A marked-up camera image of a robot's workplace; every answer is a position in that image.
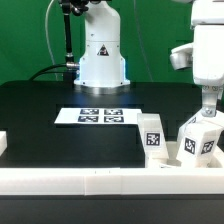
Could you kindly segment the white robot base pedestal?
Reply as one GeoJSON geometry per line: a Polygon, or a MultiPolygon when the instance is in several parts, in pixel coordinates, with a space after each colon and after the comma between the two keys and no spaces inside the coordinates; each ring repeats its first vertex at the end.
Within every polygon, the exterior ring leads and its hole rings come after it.
{"type": "Polygon", "coordinates": [[[117,88],[129,85],[126,61],[120,53],[120,15],[106,1],[88,3],[85,13],[85,53],[79,60],[76,85],[117,88]]]}

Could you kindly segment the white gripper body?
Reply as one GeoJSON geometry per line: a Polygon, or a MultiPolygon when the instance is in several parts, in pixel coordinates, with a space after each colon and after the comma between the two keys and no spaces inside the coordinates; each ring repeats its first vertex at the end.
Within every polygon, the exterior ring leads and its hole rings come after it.
{"type": "Polygon", "coordinates": [[[198,25],[194,29],[193,79],[196,84],[224,84],[224,25],[198,25]]]}

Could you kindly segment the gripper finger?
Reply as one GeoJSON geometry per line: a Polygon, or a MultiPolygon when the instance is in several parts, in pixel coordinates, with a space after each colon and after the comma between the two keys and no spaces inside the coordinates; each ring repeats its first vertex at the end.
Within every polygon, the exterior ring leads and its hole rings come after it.
{"type": "Polygon", "coordinates": [[[203,86],[202,87],[202,115],[204,117],[215,117],[216,107],[219,95],[219,88],[217,86],[203,86]]]}

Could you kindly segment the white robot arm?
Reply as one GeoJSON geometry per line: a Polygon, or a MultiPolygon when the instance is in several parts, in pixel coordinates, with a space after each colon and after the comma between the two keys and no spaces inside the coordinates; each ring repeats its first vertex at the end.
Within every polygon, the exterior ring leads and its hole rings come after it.
{"type": "Polygon", "coordinates": [[[204,117],[216,116],[220,88],[224,85],[224,0],[180,0],[192,3],[193,42],[172,50],[178,69],[192,67],[193,80],[202,86],[204,117]]]}

